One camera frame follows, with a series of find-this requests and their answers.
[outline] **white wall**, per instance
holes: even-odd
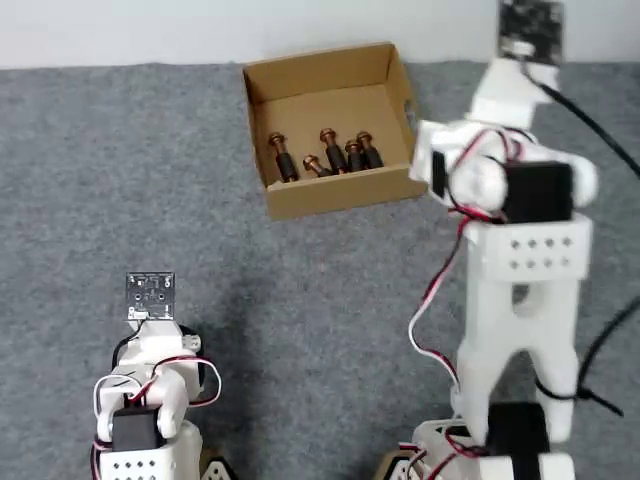
[[[569,60],[640,60],[640,2],[565,4]],[[244,62],[379,40],[410,61],[486,60],[496,12],[495,0],[0,0],[0,68]]]

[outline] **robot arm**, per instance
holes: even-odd
[[[543,146],[528,132],[537,104],[549,99],[521,71],[526,59],[532,76],[555,87],[561,7],[502,2],[499,55],[471,111],[461,121],[418,127],[410,177],[427,183],[443,206],[476,220],[464,230],[466,329],[452,407],[468,430],[467,442],[488,456],[449,468],[448,479],[574,478],[571,458],[552,453],[550,443],[566,441],[571,430],[578,372],[573,343],[592,230],[575,208],[594,200],[598,177],[587,159]],[[527,297],[514,304],[514,287],[522,284]],[[490,403],[502,372],[520,351],[530,353],[541,384],[564,399],[538,392],[537,404]],[[423,424],[413,441],[438,452],[442,435]],[[434,458],[432,472],[448,457]]]
[[[185,420],[190,405],[218,399],[222,382],[215,365],[199,356],[200,337],[173,319],[174,280],[172,273],[127,275],[128,320],[135,332],[94,389],[94,480],[232,478],[222,459],[201,472],[202,437]],[[218,391],[197,401],[204,367],[217,377]]]

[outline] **gray carpet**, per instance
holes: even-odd
[[[484,66],[411,65],[422,113],[459,118]],[[640,65],[570,65],[563,89],[640,157]],[[536,133],[600,166],[579,352],[640,290],[638,183],[560,107]],[[240,68],[146,65],[0,72],[0,476],[89,477],[91,389],[108,371],[127,270],[174,270],[178,318],[225,379],[194,412],[242,479],[368,479],[413,427],[449,414],[448,379],[414,354],[406,323],[450,248],[427,198],[271,222],[251,159]],[[452,354],[464,269],[419,327]],[[602,352],[591,384],[626,412],[576,410],[581,479],[640,470],[640,319]],[[529,398],[528,360],[497,389]]]

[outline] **open cardboard box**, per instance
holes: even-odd
[[[244,68],[255,162],[275,219],[341,210],[418,196],[425,186],[408,177],[415,115],[411,87],[393,44],[331,50],[269,60]],[[384,167],[317,178],[302,160],[316,155],[328,167],[320,130],[333,128],[338,145],[361,130],[373,136]],[[300,180],[283,183],[269,134],[287,139]]]

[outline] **cable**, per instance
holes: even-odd
[[[111,450],[111,444],[102,442],[97,436],[93,439],[89,453],[92,480],[100,480],[100,453]]]
[[[104,377],[99,379],[93,387],[93,414],[96,416],[96,418],[98,418],[102,410],[102,406],[100,405],[100,389],[102,388],[102,384],[107,380],[118,379],[118,378],[121,380],[124,380],[126,383],[128,382],[135,383],[138,386],[138,389],[142,388],[142,385],[140,384],[140,382],[129,375],[123,375],[120,373],[110,373],[109,375],[105,375]],[[137,391],[139,390],[133,390],[131,392],[125,392],[125,393],[136,393]]]
[[[415,339],[414,330],[415,330],[416,323],[418,322],[420,317],[422,317],[424,312],[427,311],[427,309],[429,308],[429,305],[433,301],[433,298],[435,297],[436,293],[438,292],[438,289],[440,288],[440,285],[442,284],[443,278],[451,269],[451,266],[453,265],[453,260],[460,248],[460,244],[462,243],[462,236],[463,236],[462,234],[464,232],[465,227],[470,221],[471,219],[466,217],[466,218],[463,218],[460,224],[458,225],[456,241],[453,245],[453,249],[451,250],[451,253],[445,260],[442,268],[433,277],[431,282],[429,282],[429,286],[427,287],[427,289],[424,292],[424,295],[422,296],[422,304],[420,305],[420,307],[418,307],[416,312],[413,314],[413,317],[411,317],[411,320],[409,321],[409,326],[407,328],[409,341],[411,342],[411,346],[413,347],[413,349],[416,352],[418,352],[420,355],[424,355],[425,357],[429,357],[437,361],[438,363],[440,363],[445,368],[445,370],[447,370],[447,373],[451,377],[453,384],[458,390],[460,389],[460,382],[458,380],[458,374],[456,372],[456,369],[451,363],[451,361],[445,355],[438,352],[437,350],[421,347]]]
[[[611,402],[605,400],[604,398],[597,395],[593,390],[588,387],[585,387],[585,382],[587,375],[593,365],[593,362],[600,352],[602,346],[606,343],[606,341],[611,337],[613,332],[615,332],[618,328],[620,328],[623,323],[629,321],[633,318],[633,315],[640,309],[640,295],[637,295],[633,298],[627,305],[619,310],[614,317],[605,325],[600,334],[595,338],[595,340],[591,343],[589,348],[587,349],[587,354],[580,365],[580,369],[578,370],[578,388],[576,389],[576,393],[573,395],[558,395],[550,391],[542,382],[540,382],[539,378],[536,378],[536,387],[545,394],[546,396],[553,398],[555,400],[593,400],[603,407],[607,408],[611,412],[616,415],[623,417],[624,412]]]
[[[451,461],[457,456],[457,453],[450,453],[436,468],[431,471],[431,474],[427,477],[427,480],[436,480],[436,478],[438,478],[438,475],[440,475],[440,472],[444,470],[444,467],[449,465]]]
[[[218,372],[218,369],[216,368],[215,364],[204,357],[194,357],[194,356],[189,356],[189,355],[180,355],[180,356],[176,356],[176,357],[169,357],[169,358],[165,358],[164,360],[159,361],[158,363],[156,363],[153,367],[153,369],[151,370],[151,378],[149,380],[147,380],[144,385],[142,385],[142,387],[140,388],[140,390],[138,391],[138,393],[136,393],[136,395],[131,399],[131,401],[133,403],[141,400],[143,397],[146,396],[147,392],[149,391],[149,389],[151,388],[151,386],[153,385],[153,383],[157,380],[158,378],[158,368],[165,366],[165,365],[170,365],[173,363],[182,363],[182,362],[196,362],[196,363],[200,363],[203,365],[207,365],[209,368],[211,368],[213,370],[214,375],[216,376],[216,380],[218,382],[218,390],[216,392],[215,395],[213,395],[212,397],[205,399],[205,400],[195,400],[193,402],[189,402],[189,406],[190,407],[204,407],[207,405],[211,405],[212,403],[216,402],[218,400],[218,398],[220,398],[220,394],[222,393],[222,377],[220,376],[220,373]]]
[[[415,470],[416,463],[422,460],[426,454],[427,451],[424,448],[418,450],[415,454],[413,454],[413,456],[409,459],[409,463],[407,464],[407,470],[404,472],[405,480],[411,480],[411,470]]]
[[[98,464],[98,450],[95,443],[91,444],[91,450],[89,452],[89,465],[91,467],[92,480],[100,480],[100,465]]]
[[[517,133],[519,135],[522,135],[524,138],[526,138],[531,143],[536,143],[536,144],[540,143],[538,138],[531,132],[526,132],[526,131],[522,130],[521,128],[514,128],[514,127],[503,127],[503,128],[507,132]]]
[[[446,192],[449,194],[449,198],[451,199],[451,203],[454,206],[454,210],[460,213],[463,213],[464,215],[467,215],[471,218],[473,218],[474,220],[483,220],[483,221],[494,221],[493,218],[491,218],[490,216],[487,216],[486,214],[482,213],[482,212],[477,212],[475,214],[467,211],[464,212],[465,209],[467,210],[471,210],[469,207],[466,206],[462,206],[460,205],[460,203],[458,203],[458,201],[456,200],[456,198],[453,196],[453,192],[451,191],[451,187],[450,187],[450,179],[453,176],[453,174],[455,173],[455,171],[458,169],[458,167],[462,164],[462,162],[471,154],[471,152],[474,151],[474,149],[478,146],[480,140],[487,135],[488,133],[496,133],[498,134],[498,136],[500,137],[500,140],[502,141],[502,146],[504,148],[504,156],[505,156],[505,160],[506,161],[510,161],[510,155],[509,155],[509,142],[507,141],[507,136],[505,135],[504,131],[502,129],[489,129],[489,128],[485,128],[483,130],[480,130],[475,137],[473,137],[471,139],[471,141],[467,144],[467,146],[462,150],[462,152],[460,152],[460,155],[458,155],[458,158],[456,158],[456,160],[453,162],[453,165],[451,167],[451,170],[447,173],[446,175],[446,179],[445,179],[445,189]],[[516,152],[514,159],[517,159],[517,157],[519,157],[519,155],[521,154],[521,148]]]
[[[539,82],[535,78],[531,76],[531,72],[529,72],[529,67],[525,58],[520,59],[520,70],[522,74],[536,87],[540,88],[544,93],[549,95],[553,100],[557,103],[565,107],[571,113],[573,113],[576,117],[582,120],[591,130],[593,130],[596,135],[598,135],[604,142],[624,161],[631,170],[636,174],[636,177],[640,179],[640,165],[636,162],[627,151],[622,148],[622,146],[613,139],[607,131],[602,128],[593,118],[591,118],[584,110],[578,107],[573,101],[562,95],[559,91],[554,88],[551,88],[549,85],[545,83]]]
[[[447,440],[449,445],[451,445],[451,448],[453,448],[458,455],[462,455],[463,457],[467,457],[467,458],[478,458],[478,457],[483,457],[487,454],[487,451],[484,447],[481,447],[478,445],[473,445],[469,447],[458,442],[451,435],[450,429],[451,427],[447,427],[444,430],[444,433],[443,433],[444,438]]]
[[[125,347],[131,340],[133,340],[140,333],[140,330],[142,329],[142,325],[144,325],[144,322],[146,322],[146,320],[142,320],[138,324],[138,328],[136,329],[136,331],[133,332],[128,337],[125,337],[122,340],[120,340],[116,345],[116,348],[113,349],[113,355],[111,356],[111,370],[113,370],[114,368],[116,368],[116,366],[118,366],[118,361],[120,360],[118,358],[118,356],[120,355],[120,350],[122,350],[123,347]]]

